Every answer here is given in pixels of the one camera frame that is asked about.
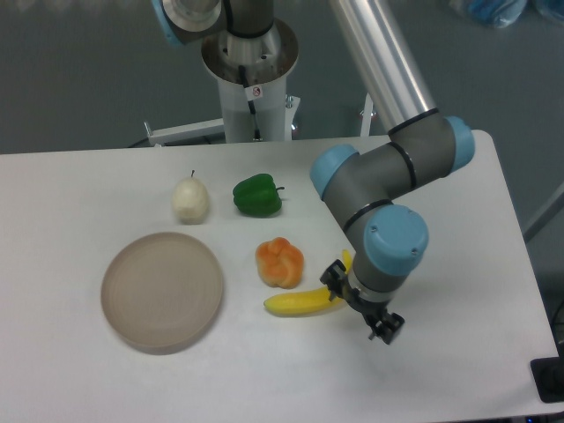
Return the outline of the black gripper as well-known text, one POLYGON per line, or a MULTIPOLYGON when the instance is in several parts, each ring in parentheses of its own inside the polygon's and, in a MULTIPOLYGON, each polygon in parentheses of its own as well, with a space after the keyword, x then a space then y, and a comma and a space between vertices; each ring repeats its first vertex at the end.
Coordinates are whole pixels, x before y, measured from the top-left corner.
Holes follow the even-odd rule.
POLYGON ((320 277, 329 292, 329 301, 340 299, 361 313, 370 328, 370 340, 375 338, 390 345, 404 326, 404 318, 396 313, 390 314, 387 306, 391 293, 378 293, 362 285, 355 275, 347 276, 345 264, 341 260, 333 262, 320 277))

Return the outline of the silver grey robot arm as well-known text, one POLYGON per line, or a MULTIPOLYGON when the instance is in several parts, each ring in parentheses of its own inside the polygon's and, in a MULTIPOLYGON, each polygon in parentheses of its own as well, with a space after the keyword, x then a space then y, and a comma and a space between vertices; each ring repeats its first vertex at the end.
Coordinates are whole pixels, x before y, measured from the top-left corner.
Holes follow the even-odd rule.
MULTIPOLYGON (((170 42, 201 41, 219 83, 227 142, 289 136, 283 89, 298 44, 272 2, 157 1, 153 9, 170 42)), ((388 304, 428 244, 423 218, 396 199, 466 166, 475 141, 461 119, 436 108, 386 2, 333 1, 330 9, 389 141, 366 153, 337 145, 311 167, 315 190, 355 252, 350 267, 334 263, 321 280, 373 337, 390 343, 404 319, 388 304)))

